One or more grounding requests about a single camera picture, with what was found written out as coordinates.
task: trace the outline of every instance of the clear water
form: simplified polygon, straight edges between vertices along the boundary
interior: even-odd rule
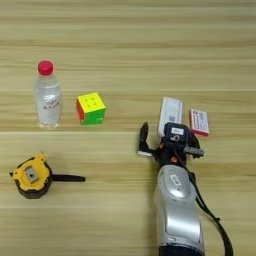
[[[38,76],[35,97],[39,125],[45,128],[57,127],[61,116],[61,91],[54,75]]]

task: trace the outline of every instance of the black cable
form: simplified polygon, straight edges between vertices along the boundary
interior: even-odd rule
[[[216,217],[211,211],[210,209],[207,207],[199,189],[198,189],[198,186],[196,184],[196,181],[194,179],[194,176],[192,175],[192,172],[190,172],[190,170],[186,167],[186,165],[181,161],[180,157],[178,156],[176,150],[174,150],[174,154],[176,156],[176,158],[178,159],[180,165],[188,172],[188,175],[189,175],[189,178],[196,190],[196,193],[197,193],[197,198],[196,198],[196,202],[198,204],[198,206],[206,213],[208,214],[216,228],[218,229],[220,235],[221,235],[221,238],[223,240],[223,243],[224,243],[224,248],[225,248],[225,256],[233,256],[234,255],[234,251],[233,251],[233,246],[232,246],[232,243],[228,237],[228,234],[226,232],[226,230],[224,229],[224,227],[221,225],[220,223],[220,218]]]

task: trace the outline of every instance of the black tape measure strap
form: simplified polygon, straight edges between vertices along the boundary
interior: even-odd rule
[[[52,180],[63,182],[85,182],[86,178],[76,175],[52,174]]]

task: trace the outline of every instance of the yellow cube face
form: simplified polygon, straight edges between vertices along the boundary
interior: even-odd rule
[[[78,97],[78,100],[84,113],[90,113],[106,108],[97,92],[81,95]]]

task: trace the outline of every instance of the sticker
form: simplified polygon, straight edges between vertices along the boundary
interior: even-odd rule
[[[172,179],[173,183],[175,184],[175,186],[182,185],[177,175],[171,175],[171,179]]]
[[[172,133],[173,134],[178,134],[178,135],[183,135],[184,134],[184,129],[180,129],[180,128],[172,128]]]

